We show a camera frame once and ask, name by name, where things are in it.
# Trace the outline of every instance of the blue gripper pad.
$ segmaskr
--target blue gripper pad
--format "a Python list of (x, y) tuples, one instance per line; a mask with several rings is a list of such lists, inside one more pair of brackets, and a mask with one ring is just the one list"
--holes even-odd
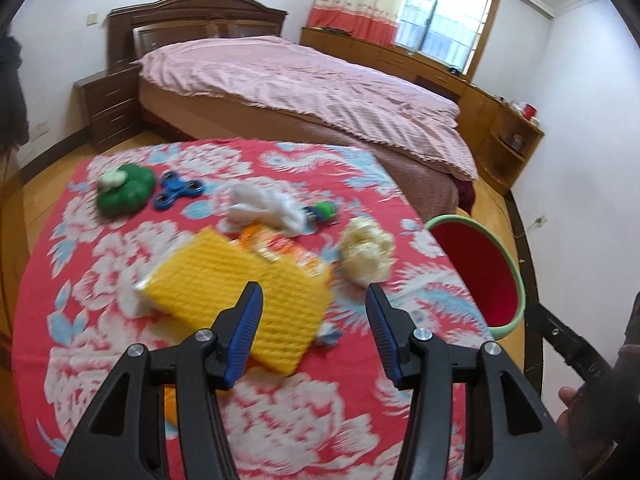
[(365, 308), (385, 374), (400, 389), (404, 378), (401, 365), (411, 357), (409, 336), (414, 322), (404, 310), (391, 306), (378, 283), (367, 287)]
[(255, 332), (262, 316), (262, 288), (248, 282), (233, 308), (218, 314), (211, 331), (218, 337), (214, 362), (207, 360), (207, 371), (219, 390), (229, 390), (242, 377)]

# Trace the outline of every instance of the table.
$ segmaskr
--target table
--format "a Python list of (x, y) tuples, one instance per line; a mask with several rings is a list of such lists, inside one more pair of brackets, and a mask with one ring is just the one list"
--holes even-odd
[[(147, 206), (129, 219), (102, 220), (95, 183), (127, 162), (204, 181), (199, 199), (165, 212)], [(66, 442), (114, 363), (134, 342), (175, 344), (172, 320), (141, 316), (132, 284), (161, 260), (175, 237), (212, 225), (227, 233), (230, 184), (275, 186), (300, 201), (339, 203), (340, 224), (298, 240), (329, 262), (349, 218), (370, 215), (396, 239), (393, 306), (416, 325), (455, 344), (490, 339), (448, 258), (374, 157), (359, 148), (259, 140), (149, 146), (79, 165), (54, 206), (20, 287), (14, 327), (14, 373), (34, 460), (53, 473)], [(327, 319), (345, 335), (329, 351), (310, 349), (295, 374), (251, 368), (221, 400), (229, 443), (243, 478), (391, 478), (398, 461), (410, 394), (385, 377), (364, 310), (364, 290), (335, 265)], [(450, 478), (464, 449), (464, 390), (454, 388)], [(181, 478), (177, 431), (167, 425), (173, 478)]]

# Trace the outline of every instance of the green bell pepper toy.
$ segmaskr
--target green bell pepper toy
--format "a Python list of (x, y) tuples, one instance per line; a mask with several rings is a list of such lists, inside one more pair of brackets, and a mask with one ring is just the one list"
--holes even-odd
[(100, 176), (95, 203), (103, 216), (135, 213), (146, 205), (155, 186), (156, 177), (149, 168), (124, 164)]

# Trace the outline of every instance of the white wall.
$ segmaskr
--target white wall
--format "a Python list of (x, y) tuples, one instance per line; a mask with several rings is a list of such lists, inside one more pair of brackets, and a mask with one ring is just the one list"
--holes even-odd
[[(47, 121), (50, 131), (18, 152), (23, 166), (64, 137), (80, 130), (78, 96), (73, 83), (106, 67), (104, 19), (111, 9), (156, 0), (26, 0), (12, 23), (22, 44), (20, 80), (31, 129)], [(315, 0), (257, 0), (286, 10), (284, 37), (297, 41)], [(98, 25), (86, 17), (98, 13)]]
[[(542, 303), (610, 361), (640, 290), (640, 50), (609, 0), (556, 17), (525, 97), (545, 138), (514, 186)], [(545, 347), (543, 400), (580, 384)]]
[(521, 0), (500, 0), (472, 82), (489, 94), (521, 101), (540, 62), (551, 25), (552, 20)]

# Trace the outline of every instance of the pink blanket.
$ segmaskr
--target pink blanket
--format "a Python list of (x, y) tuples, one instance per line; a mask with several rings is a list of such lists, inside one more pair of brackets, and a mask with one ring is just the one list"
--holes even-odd
[(460, 180), (478, 178), (444, 97), (282, 38), (189, 41), (142, 58), (142, 77), (183, 96), (235, 97), (310, 116)]

